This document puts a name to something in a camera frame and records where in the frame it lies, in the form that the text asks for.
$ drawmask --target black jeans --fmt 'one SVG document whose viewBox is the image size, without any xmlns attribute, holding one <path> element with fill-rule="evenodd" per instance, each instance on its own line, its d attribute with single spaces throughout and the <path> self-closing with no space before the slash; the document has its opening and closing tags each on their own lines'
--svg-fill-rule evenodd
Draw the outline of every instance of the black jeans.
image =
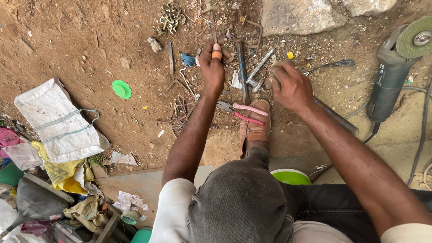
<svg viewBox="0 0 432 243">
<path fill-rule="evenodd" d="M 290 243 L 295 220 L 328 224 L 356 243 L 380 242 L 348 186 L 285 184 L 268 163 L 267 150 L 256 146 L 208 176 L 187 208 L 191 243 Z M 413 191 L 432 211 L 432 192 Z"/>
</svg>

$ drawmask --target orange finger cap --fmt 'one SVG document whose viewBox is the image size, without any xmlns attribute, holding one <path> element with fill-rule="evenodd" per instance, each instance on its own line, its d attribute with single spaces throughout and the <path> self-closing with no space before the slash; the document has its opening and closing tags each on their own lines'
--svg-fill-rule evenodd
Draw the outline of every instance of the orange finger cap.
<svg viewBox="0 0 432 243">
<path fill-rule="evenodd" d="M 212 59 L 213 59 L 213 58 L 218 58 L 219 60 L 222 60 L 222 53 L 219 52 L 219 51 L 214 51 L 214 52 L 212 53 Z"/>
</svg>

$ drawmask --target woven plastic bag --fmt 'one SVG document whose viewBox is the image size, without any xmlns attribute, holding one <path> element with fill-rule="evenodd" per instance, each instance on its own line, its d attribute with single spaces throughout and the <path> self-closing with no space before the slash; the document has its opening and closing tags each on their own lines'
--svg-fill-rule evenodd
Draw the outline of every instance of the woven plastic bag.
<svg viewBox="0 0 432 243">
<path fill-rule="evenodd" d="M 92 125 L 99 112 L 77 109 L 63 87 L 58 78 L 53 78 L 17 96 L 14 102 L 39 135 L 53 163 L 84 159 L 110 145 Z M 83 110 L 97 113 L 91 124 L 80 115 Z"/>
</svg>

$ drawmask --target brown loafer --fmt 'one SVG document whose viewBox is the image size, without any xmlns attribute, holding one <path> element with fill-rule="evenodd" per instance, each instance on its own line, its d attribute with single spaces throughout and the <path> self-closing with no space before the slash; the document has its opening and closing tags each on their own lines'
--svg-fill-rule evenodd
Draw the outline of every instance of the brown loafer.
<svg viewBox="0 0 432 243">
<path fill-rule="evenodd" d="M 248 138 L 250 141 L 265 141 L 270 140 L 271 120 L 270 120 L 270 104 L 265 99 L 256 99 L 249 106 L 255 107 L 261 111 L 269 113 L 268 116 L 264 116 L 255 112 L 246 110 L 244 116 L 249 117 L 264 123 L 264 126 L 260 126 L 256 123 L 241 121 L 240 124 L 240 157 L 245 153 L 243 147 L 245 140 Z"/>
</svg>

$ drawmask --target pink plier handle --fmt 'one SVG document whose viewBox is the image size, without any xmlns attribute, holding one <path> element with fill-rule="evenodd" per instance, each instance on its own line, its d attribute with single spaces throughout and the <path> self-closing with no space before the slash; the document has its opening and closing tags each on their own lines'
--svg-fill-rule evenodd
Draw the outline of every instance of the pink plier handle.
<svg viewBox="0 0 432 243">
<path fill-rule="evenodd" d="M 233 114 L 233 116 L 235 116 L 235 117 L 237 117 L 237 118 L 240 118 L 241 120 L 245 120 L 245 121 L 247 121 L 247 122 L 252 122 L 252 123 L 256 123 L 256 124 L 258 124 L 258 125 L 260 125 L 260 126 L 264 126 L 264 123 L 263 123 L 263 122 L 261 122 L 261 121 L 257 121 L 257 120 L 254 120 L 254 119 L 249 118 L 249 117 L 245 117 L 244 115 L 242 115 L 242 114 L 240 114 L 240 113 L 238 113 L 238 112 L 233 112 L 232 114 Z"/>
<path fill-rule="evenodd" d="M 249 111 L 264 115 L 264 116 L 269 116 L 269 113 L 263 112 L 257 108 L 251 107 L 251 106 L 245 106 L 245 105 L 240 105 L 238 103 L 234 103 L 234 105 L 232 105 L 232 107 L 237 108 L 237 109 L 242 109 L 242 110 L 249 110 Z"/>
</svg>

